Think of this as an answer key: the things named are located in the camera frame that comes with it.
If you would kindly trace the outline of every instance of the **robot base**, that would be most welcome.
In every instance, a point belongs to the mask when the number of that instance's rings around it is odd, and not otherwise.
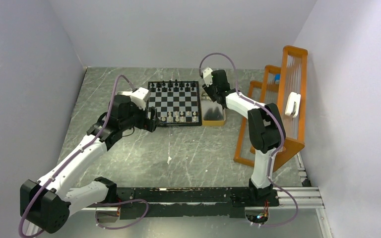
[[[272,186],[252,187],[118,187],[121,201],[135,198],[146,200],[150,209],[146,217],[229,216],[247,218],[245,207],[279,206],[277,191]],[[145,204],[126,204],[121,207],[121,220],[136,219],[145,211]]]

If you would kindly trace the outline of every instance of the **gray marble floor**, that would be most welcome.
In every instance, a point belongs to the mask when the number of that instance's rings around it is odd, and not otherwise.
[[[107,110],[114,79],[126,75],[136,86],[148,81],[199,80],[198,70],[191,68],[88,68],[63,144],[61,161],[79,144],[87,129]],[[227,71],[229,82],[234,74]],[[238,70],[239,88],[247,92],[251,80],[261,80],[260,70]],[[121,81],[118,91],[129,90]],[[183,187],[183,186],[246,186],[253,168],[233,162],[242,117],[226,112],[222,127],[159,127],[150,133],[136,130],[116,143],[81,176],[77,187],[104,176],[118,186]],[[254,159],[249,152],[249,134],[242,155]],[[301,186],[296,160],[293,158],[273,179],[281,186]]]

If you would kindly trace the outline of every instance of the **white wall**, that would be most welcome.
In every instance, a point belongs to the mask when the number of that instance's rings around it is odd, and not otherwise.
[[[309,50],[307,172],[335,238],[381,237],[381,0],[318,0]]]
[[[47,0],[0,0],[0,238],[19,189],[56,165],[84,70]]]
[[[238,68],[281,62],[316,0],[50,0],[87,66]],[[211,67],[231,68],[211,57]]]

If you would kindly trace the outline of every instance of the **chess board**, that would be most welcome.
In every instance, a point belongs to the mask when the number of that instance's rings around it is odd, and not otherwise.
[[[151,93],[147,108],[155,107],[159,126],[202,125],[199,84],[197,81],[148,82]]]

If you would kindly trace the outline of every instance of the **white clip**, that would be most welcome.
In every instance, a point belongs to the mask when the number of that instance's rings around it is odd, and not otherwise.
[[[297,115],[299,114],[301,98],[302,96],[295,92],[291,92],[290,95],[288,95],[287,106],[284,112],[285,115],[293,118],[297,117]]]

